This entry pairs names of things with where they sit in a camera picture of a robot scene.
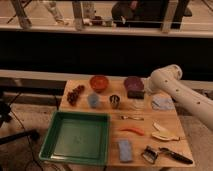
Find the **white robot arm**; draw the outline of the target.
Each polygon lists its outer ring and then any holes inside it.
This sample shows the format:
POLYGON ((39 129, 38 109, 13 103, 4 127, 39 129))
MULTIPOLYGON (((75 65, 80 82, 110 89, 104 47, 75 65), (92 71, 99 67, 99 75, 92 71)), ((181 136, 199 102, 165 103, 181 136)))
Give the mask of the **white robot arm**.
POLYGON ((182 69, 176 64, 156 69, 145 79, 145 92, 166 92, 213 131, 213 100, 182 84, 182 75, 182 69))

